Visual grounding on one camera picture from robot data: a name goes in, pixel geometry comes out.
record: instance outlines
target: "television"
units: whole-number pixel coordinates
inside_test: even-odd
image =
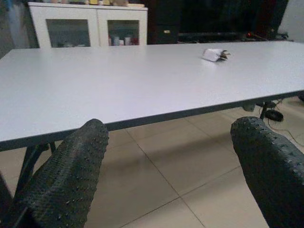
[[[254,31],[262,1],[184,0],[179,35]]]

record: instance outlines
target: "tabletop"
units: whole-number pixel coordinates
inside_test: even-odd
[[[303,59],[287,41],[15,49],[0,60],[0,142],[301,91]]]

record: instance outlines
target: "floor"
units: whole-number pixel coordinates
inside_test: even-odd
[[[278,108],[285,120],[270,125],[288,129],[304,144],[304,103],[294,97]],[[110,132],[85,227],[267,228],[229,134],[237,118],[259,111],[235,108]],[[287,131],[278,132],[294,142]],[[24,153],[24,148],[0,153],[12,193]],[[49,155],[43,153],[35,169]]]

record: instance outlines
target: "table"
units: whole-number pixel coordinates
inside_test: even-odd
[[[209,62],[206,48],[231,55]],[[304,44],[287,41],[12,50],[0,60],[0,151],[31,155],[92,118],[111,131],[294,96],[303,59]]]

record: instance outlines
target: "cabinet door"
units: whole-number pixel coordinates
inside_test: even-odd
[[[30,7],[40,48],[97,47],[95,9]]]
[[[147,11],[99,9],[101,46],[146,45]]]

